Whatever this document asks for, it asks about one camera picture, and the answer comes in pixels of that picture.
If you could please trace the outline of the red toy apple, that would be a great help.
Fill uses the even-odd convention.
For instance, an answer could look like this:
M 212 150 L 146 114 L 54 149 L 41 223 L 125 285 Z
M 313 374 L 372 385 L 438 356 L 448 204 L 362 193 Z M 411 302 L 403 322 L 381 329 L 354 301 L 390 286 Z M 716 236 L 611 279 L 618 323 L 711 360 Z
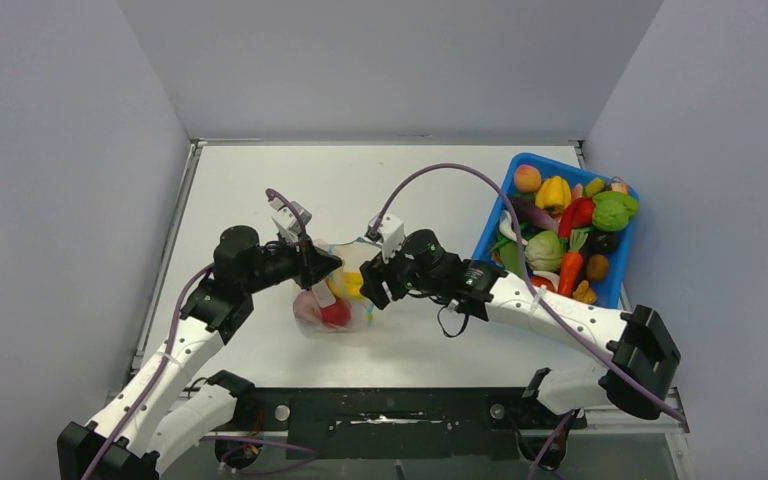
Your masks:
M 352 320 L 351 304 L 342 298 L 337 298 L 334 303 L 320 308 L 321 323 L 329 329 L 347 327 Z

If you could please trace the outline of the clear zip top bag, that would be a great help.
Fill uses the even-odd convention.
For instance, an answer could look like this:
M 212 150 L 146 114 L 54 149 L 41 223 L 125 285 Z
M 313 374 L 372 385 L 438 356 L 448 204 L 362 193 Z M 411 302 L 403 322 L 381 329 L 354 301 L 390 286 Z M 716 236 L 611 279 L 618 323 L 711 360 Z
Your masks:
M 300 323 L 295 319 L 299 330 L 305 336 L 310 337 L 326 333 L 349 333 L 370 327 L 374 320 L 375 306 L 371 300 L 364 296 L 362 298 L 347 296 L 344 287 L 344 273 L 360 272 L 361 265 L 367 260 L 372 260 L 379 253 L 379 248 L 360 238 L 352 242 L 339 244 L 327 243 L 323 239 L 315 239 L 314 244 L 328 253 L 339 256 L 343 261 L 343 266 L 310 290 L 300 290 L 298 294 L 301 291 L 310 291 L 316 297 L 320 308 L 334 303 L 337 298 L 345 299 L 351 304 L 352 320 L 347 327 L 329 329 L 322 323 L 311 325 Z

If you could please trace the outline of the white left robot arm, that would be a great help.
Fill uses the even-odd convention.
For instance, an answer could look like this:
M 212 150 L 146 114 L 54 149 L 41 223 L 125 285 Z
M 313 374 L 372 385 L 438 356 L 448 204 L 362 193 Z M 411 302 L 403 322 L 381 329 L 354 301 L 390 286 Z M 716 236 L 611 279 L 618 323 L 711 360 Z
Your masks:
M 106 407 L 57 439 L 63 479 L 158 479 L 186 450 L 229 422 L 250 387 L 220 373 L 196 396 L 174 405 L 194 375 L 254 310 L 254 294 L 287 280 L 309 289 L 342 260 L 310 239 L 262 244 L 256 230 L 234 226 L 220 236 L 211 264 L 183 287 L 166 340 Z

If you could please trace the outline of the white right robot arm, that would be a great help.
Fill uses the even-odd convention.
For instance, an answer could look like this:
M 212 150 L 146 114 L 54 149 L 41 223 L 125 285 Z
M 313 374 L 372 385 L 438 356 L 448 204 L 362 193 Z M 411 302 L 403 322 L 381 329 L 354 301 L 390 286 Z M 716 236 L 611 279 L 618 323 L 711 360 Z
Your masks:
M 446 251 L 429 229 L 367 237 L 380 251 L 360 268 L 360 292 L 376 308 L 406 296 L 429 298 L 465 319 L 518 327 L 590 357 L 577 369 L 535 372 L 522 400 L 532 425 L 604 404 L 644 420 L 661 414 L 686 420 L 666 402 L 681 354 L 657 311 L 597 307 L 538 290 L 494 264 Z

